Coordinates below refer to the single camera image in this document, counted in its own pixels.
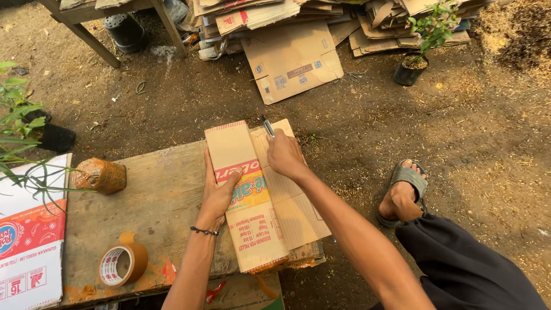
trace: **bench leg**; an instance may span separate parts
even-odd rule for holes
[[[176,30],[176,26],[174,26],[174,23],[170,18],[169,12],[166,10],[163,0],[151,0],[151,4],[153,5],[155,10],[157,11],[157,14],[163,21],[166,31],[168,31],[170,35],[170,39],[173,41],[178,52],[180,52],[180,54],[183,57],[187,57],[187,49],[183,45],[182,39],[180,38],[180,34],[178,33],[178,30]]]
[[[81,24],[73,25],[60,13],[60,4],[56,0],[39,0],[55,18],[62,22],[70,31],[81,38],[88,46],[90,46],[101,58],[110,64],[112,67],[119,68],[121,62],[113,55],[103,44],[96,39],[84,26]]]

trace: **hand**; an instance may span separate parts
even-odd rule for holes
[[[195,227],[208,231],[217,231],[226,220],[224,213],[230,206],[234,186],[241,178],[243,168],[238,167],[235,169],[230,174],[230,178],[226,183],[220,186],[216,183],[216,178],[214,177],[214,168],[210,161],[208,148],[205,148],[205,163],[207,165],[207,175],[205,176],[203,203],[197,216]]]
[[[295,138],[286,136],[283,130],[275,129],[275,138],[268,139],[268,163],[275,172],[296,181],[308,171],[306,161]]]

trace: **left hand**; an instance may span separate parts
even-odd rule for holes
[[[226,183],[220,186],[216,183],[214,177],[214,168],[210,161],[208,148],[205,148],[205,163],[207,165],[207,175],[205,176],[203,203],[195,227],[217,231],[226,220],[224,214],[230,206],[234,186],[243,175],[243,169],[241,167],[235,169]]]

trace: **wrapped pot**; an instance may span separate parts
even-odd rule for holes
[[[126,167],[121,164],[91,158],[81,162],[73,171],[73,184],[78,189],[95,190],[108,195],[126,187]]]

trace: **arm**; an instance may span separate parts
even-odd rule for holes
[[[398,250],[306,166],[296,140],[283,130],[268,138],[268,162],[293,180],[316,207],[350,263],[386,310],[435,309]]]
[[[208,149],[205,149],[207,175],[203,203],[194,226],[208,231],[218,231],[226,220],[224,213],[230,205],[231,193],[241,178],[242,169],[236,169],[222,186],[216,184],[214,169]],[[162,310],[201,310],[207,294],[210,265],[214,256],[216,236],[192,231],[187,241],[176,280],[163,303]]]

